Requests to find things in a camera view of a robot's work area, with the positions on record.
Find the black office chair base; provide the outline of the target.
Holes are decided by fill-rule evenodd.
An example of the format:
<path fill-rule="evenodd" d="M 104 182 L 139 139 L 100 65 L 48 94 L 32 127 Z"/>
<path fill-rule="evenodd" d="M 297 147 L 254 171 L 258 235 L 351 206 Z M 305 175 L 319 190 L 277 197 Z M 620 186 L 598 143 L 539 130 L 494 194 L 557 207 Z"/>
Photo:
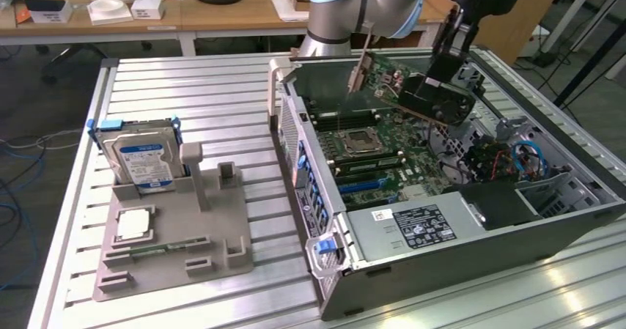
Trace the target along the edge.
<path fill-rule="evenodd" d="M 90 54 L 95 62 L 72 61 L 80 55 Z M 72 43 L 43 66 L 39 80 L 54 86 L 59 81 L 68 81 L 94 72 L 102 64 L 118 65 L 119 56 L 110 55 L 95 43 Z"/>

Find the wooden cabinet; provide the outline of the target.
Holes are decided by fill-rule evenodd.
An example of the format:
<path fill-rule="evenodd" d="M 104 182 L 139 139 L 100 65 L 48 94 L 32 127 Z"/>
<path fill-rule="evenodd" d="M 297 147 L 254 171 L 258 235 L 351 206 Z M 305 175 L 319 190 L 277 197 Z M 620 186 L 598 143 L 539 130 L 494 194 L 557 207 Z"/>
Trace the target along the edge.
<path fill-rule="evenodd" d="M 551 2 L 553 0 L 518 0 L 506 15 L 483 18 L 474 44 L 486 46 L 507 64 L 511 64 Z M 423 0 L 423 10 L 415 27 L 415 30 L 422 32 L 421 47 L 433 45 L 451 8 L 451 0 Z"/>

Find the green graphics card black fan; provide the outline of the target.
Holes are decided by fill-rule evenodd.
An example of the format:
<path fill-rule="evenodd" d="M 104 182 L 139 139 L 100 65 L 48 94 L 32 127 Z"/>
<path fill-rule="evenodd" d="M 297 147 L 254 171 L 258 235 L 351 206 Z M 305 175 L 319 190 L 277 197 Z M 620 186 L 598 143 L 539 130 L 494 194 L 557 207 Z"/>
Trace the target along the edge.
<path fill-rule="evenodd" d="M 414 117 L 442 125 L 461 125 L 475 105 L 471 91 L 455 85 L 453 80 L 449 83 L 433 81 L 427 71 L 422 73 L 371 51 L 370 42 L 369 34 L 350 74 L 349 93 L 370 89 L 375 98 Z"/>

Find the blue disk carrier frame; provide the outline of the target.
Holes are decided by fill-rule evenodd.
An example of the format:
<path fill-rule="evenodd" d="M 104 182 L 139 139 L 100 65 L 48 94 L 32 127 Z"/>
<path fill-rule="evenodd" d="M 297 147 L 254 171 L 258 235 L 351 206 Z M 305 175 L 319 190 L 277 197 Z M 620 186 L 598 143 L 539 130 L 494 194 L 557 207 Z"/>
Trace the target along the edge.
<path fill-rule="evenodd" d="M 180 133 L 180 119 L 176 116 L 171 116 L 166 119 L 154 119 L 154 120 L 134 120 L 126 121 L 123 119 L 104 119 L 100 122 L 90 120 L 87 122 L 87 133 L 92 138 L 98 149 L 104 153 L 104 156 L 108 161 L 108 165 L 114 171 L 115 182 L 119 184 L 119 178 L 122 175 L 122 169 L 118 166 L 116 159 L 112 157 L 112 153 L 104 146 L 104 140 L 108 138 L 116 138 L 122 133 L 128 133 L 130 131 L 136 130 L 148 130 L 148 129 L 164 129 L 172 128 L 172 134 L 170 135 L 170 140 L 172 144 L 176 144 L 176 147 L 172 149 L 174 153 L 174 162 L 175 167 L 179 169 L 182 175 L 175 179 L 184 177 L 188 173 L 186 165 L 183 164 L 179 154 L 180 154 L 180 145 L 182 145 L 182 133 Z"/>

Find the green RAM stick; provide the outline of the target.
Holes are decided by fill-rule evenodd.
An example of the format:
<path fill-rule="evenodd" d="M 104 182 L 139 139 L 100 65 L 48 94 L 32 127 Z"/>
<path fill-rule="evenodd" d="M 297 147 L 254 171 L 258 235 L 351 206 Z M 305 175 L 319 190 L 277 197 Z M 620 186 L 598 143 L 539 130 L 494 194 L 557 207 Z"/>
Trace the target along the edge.
<path fill-rule="evenodd" d="M 179 251 L 188 251 L 194 246 L 192 243 L 167 243 L 162 245 L 151 245 L 140 248 L 132 248 L 128 254 L 132 257 L 143 257 L 158 254 L 168 254 Z"/>

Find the white square tray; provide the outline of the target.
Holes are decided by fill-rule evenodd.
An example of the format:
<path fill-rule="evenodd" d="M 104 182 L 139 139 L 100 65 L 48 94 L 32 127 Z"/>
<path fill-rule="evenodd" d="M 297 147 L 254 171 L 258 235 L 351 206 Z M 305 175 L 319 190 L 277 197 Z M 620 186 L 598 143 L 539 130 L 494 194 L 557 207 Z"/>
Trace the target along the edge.
<path fill-rule="evenodd" d="M 134 20 L 128 6 L 122 0 L 95 0 L 87 5 L 87 10 L 94 26 Z"/>

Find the black RAM stick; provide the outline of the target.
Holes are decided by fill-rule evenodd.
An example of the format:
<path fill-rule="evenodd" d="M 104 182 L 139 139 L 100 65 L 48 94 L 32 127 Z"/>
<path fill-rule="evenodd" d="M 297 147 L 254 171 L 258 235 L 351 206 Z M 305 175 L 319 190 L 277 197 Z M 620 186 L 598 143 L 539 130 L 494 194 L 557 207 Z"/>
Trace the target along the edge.
<path fill-rule="evenodd" d="M 335 161 L 337 174 L 355 174 L 363 171 L 386 170 L 403 166 L 406 158 L 402 156 L 382 156 L 358 158 L 351 161 Z"/>

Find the silver CPU chip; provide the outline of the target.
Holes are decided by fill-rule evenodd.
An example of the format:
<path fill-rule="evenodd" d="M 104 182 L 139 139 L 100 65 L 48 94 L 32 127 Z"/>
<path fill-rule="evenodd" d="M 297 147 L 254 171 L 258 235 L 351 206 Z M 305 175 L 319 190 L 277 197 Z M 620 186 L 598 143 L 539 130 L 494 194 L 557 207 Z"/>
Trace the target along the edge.
<path fill-rule="evenodd" d="M 147 209 L 122 211 L 119 214 L 116 237 L 120 240 L 139 238 L 148 232 L 148 225 L 150 211 Z"/>

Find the grey power supply with label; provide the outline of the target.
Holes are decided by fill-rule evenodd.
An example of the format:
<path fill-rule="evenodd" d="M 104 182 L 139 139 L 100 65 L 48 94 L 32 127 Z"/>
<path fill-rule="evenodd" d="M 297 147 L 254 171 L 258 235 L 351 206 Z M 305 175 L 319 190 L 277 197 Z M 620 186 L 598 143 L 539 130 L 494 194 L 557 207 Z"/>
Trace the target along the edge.
<path fill-rule="evenodd" d="M 477 208 L 453 192 L 347 213 L 353 270 L 401 265 L 422 272 L 483 273 L 487 231 Z"/>

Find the white box black lid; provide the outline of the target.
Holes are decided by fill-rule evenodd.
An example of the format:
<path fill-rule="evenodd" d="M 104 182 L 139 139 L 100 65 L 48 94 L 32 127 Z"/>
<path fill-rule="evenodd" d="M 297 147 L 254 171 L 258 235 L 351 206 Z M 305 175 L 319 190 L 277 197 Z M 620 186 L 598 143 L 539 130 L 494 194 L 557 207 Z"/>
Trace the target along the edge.
<path fill-rule="evenodd" d="M 24 0 L 35 23 L 68 23 L 72 6 L 68 0 Z"/>

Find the perforated metal disk bay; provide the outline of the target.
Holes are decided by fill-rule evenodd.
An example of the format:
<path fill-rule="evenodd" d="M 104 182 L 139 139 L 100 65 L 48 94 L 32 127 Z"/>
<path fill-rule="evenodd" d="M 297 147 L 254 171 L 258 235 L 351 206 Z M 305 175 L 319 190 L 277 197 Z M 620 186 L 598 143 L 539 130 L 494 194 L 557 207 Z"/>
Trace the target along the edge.
<path fill-rule="evenodd" d="M 497 153 L 509 148 L 497 141 L 493 128 L 479 119 L 467 119 L 459 126 L 427 124 L 430 147 L 434 153 L 443 153 L 446 158 L 458 158 L 467 163 L 493 162 Z"/>

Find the white paper stack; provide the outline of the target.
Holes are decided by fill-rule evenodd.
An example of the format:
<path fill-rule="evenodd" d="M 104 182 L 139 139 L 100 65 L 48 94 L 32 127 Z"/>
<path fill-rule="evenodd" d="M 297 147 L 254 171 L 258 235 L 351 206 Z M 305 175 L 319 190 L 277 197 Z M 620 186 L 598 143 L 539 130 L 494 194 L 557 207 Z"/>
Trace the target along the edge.
<path fill-rule="evenodd" d="M 271 0 L 278 17 L 283 22 L 307 22 L 309 11 L 298 11 L 291 0 Z"/>

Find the green motherboard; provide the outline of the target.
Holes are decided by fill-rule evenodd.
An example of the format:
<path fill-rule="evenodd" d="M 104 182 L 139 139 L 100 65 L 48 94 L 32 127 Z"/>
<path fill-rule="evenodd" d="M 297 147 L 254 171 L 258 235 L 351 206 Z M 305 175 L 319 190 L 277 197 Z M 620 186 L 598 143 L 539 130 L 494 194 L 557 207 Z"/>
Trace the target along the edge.
<path fill-rule="evenodd" d="M 387 178 L 381 189 L 357 193 L 339 194 L 349 211 L 378 207 L 395 202 L 405 202 L 421 197 L 437 196 L 454 183 L 462 181 L 466 174 L 453 169 L 453 176 L 445 173 L 449 167 L 441 161 L 442 153 L 434 153 L 427 140 L 427 124 L 417 117 L 395 108 L 341 109 L 322 106 L 315 100 L 305 100 L 310 117 L 327 112 L 375 111 L 382 119 L 374 130 L 383 143 L 381 153 L 351 156 L 346 152 L 339 133 L 345 130 L 318 132 L 317 139 L 325 154 L 326 166 L 330 169 L 337 188 L 351 182 L 362 182 L 378 178 Z M 386 170 L 363 171 L 355 174 L 337 174 L 335 161 L 351 161 L 358 158 L 382 156 L 402 156 L 406 158 L 403 166 Z"/>

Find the metal CPU socket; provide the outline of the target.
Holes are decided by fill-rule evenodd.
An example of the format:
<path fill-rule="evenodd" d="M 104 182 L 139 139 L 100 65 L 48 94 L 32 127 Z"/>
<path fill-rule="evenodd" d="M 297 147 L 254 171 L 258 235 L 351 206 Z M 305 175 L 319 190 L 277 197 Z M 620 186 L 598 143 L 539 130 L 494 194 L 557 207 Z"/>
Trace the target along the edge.
<path fill-rule="evenodd" d="M 381 153 L 383 143 L 373 127 L 345 130 L 339 133 L 346 152 L 351 156 Z"/>

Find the white box with label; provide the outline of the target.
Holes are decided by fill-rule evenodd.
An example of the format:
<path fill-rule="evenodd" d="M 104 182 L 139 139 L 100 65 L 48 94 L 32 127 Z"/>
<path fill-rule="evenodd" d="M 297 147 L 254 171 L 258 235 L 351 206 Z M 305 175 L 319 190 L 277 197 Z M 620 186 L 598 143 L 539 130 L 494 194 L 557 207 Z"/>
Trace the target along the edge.
<path fill-rule="evenodd" d="M 164 0 L 135 0 L 130 10 L 135 20 L 162 20 Z"/>

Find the blue case latch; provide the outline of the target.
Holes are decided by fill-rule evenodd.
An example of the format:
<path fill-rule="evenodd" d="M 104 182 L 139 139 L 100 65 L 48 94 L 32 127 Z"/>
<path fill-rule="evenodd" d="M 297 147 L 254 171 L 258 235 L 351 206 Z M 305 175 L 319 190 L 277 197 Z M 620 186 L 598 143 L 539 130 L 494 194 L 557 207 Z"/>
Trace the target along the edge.
<path fill-rule="evenodd" d="M 337 242 L 333 238 L 321 240 L 317 242 L 314 246 L 317 259 L 321 261 L 326 261 L 329 259 L 334 259 L 337 257 L 338 246 Z"/>

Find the silver hard disk blue label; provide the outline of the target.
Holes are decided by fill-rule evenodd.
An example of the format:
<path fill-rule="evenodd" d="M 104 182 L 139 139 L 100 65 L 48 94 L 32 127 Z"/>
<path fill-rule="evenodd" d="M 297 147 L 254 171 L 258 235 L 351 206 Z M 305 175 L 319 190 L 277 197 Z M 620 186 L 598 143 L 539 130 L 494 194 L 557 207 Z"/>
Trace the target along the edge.
<path fill-rule="evenodd" d="M 174 179 L 182 175 L 174 162 L 172 132 L 171 127 L 136 130 L 104 140 L 122 169 L 119 184 L 132 183 L 140 194 L 171 191 Z"/>

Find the blue expansion slot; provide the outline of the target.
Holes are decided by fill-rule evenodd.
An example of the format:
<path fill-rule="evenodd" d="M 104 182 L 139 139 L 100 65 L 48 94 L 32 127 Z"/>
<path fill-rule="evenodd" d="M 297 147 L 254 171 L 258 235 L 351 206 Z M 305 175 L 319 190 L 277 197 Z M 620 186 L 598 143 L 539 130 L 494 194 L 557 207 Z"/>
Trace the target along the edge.
<path fill-rule="evenodd" d="M 387 178 L 378 178 L 378 179 L 367 180 L 362 182 L 351 182 L 346 185 L 339 186 L 339 193 L 347 194 L 347 193 L 357 193 L 362 191 L 377 190 L 385 186 L 386 182 L 387 182 Z"/>

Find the open dark grey PC case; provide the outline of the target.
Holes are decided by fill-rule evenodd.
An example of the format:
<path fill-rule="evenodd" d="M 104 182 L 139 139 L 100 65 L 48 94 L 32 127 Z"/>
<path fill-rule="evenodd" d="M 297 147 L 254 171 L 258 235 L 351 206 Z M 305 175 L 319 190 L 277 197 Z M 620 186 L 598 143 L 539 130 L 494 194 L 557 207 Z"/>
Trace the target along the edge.
<path fill-rule="evenodd" d="M 422 50 L 379 54 L 425 70 Z M 401 300 L 545 261 L 592 230 L 626 215 L 626 162 L 495 54 L 475 48 L 453 83 L 475 98 L 466 120 L 479 119 L 509 148 L 497 153 L 493 162 L 483 163 L 442 155 L 449 166 L 445 173 L 453 176 L 453 169 L 459 169 L 466 177 L 437 196 L 461 193 L 483 217 L 487 234 L 481 249 L 489 254 L 489 267 L 483 273 L 422 272 L 401 265 L 353 270 L 357 251 L 346 217 L 358 210 L 346 209 L 305 100 L 341 109 L 394 108 L 370 89 L 349 93 L 349 74 L 358 59 L 279 56 L 270 62 L 270 130 L 325 321 L 357 317 Z M 337 242 L 337 257 L 321 261 L 314 246 L 329 238 Z"/>

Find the grey printed parts rack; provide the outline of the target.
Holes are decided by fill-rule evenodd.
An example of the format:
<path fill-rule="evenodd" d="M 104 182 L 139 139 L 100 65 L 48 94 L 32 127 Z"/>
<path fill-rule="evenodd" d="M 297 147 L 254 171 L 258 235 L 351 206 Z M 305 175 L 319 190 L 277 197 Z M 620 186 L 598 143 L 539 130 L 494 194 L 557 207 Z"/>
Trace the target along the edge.
<path fill-rule="evenodd" d="M 92 299 L 131 295 L 248 273 L 254 269 L 251 228 L 243 192 L 243 173 L 235 163 L 200 170 L 203 150 L 182 145 L 190 175 L 174 180 L 171 191 L 140 194 L 134 185 L 115 185 L 100 247 Z M 119 214 L 150 211 L 148 232 L 116 237 Z M 192 243 L 188 251 L 132 257 L 128 251 L 151 245 Z"/>

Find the black RAM slots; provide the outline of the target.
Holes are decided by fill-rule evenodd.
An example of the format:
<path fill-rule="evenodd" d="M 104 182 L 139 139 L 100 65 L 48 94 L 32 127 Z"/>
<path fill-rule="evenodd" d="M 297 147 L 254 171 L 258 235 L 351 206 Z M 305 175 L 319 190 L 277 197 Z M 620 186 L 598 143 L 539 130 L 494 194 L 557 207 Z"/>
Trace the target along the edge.
<path fill-rule="evenodd" d="M 313 126 L 318 132 L 375 127 L 381 119 L 381 114 L 375 111 L 327 112 L 311 116 Z"/>

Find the wooden desk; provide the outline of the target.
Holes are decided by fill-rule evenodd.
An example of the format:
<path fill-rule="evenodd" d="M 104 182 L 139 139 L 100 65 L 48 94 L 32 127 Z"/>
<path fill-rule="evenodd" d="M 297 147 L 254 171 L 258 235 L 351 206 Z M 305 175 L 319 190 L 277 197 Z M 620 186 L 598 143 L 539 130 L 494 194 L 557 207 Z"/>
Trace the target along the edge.
<path fill-rule="evenodd" d="M 84 9 L 92 0 L 68 1 L 75 11 L 67 23 L 18 23 L 16 8 L 0 10 L 0 45 L 176 40 L 183 56 L 195 56 L 198 38 L 306 34 L 306 23 L 282 21 L 271 0 L 243 0 L 226 6 L 166 0 L 162 19 L 100 26 L 91 23 Z"/>

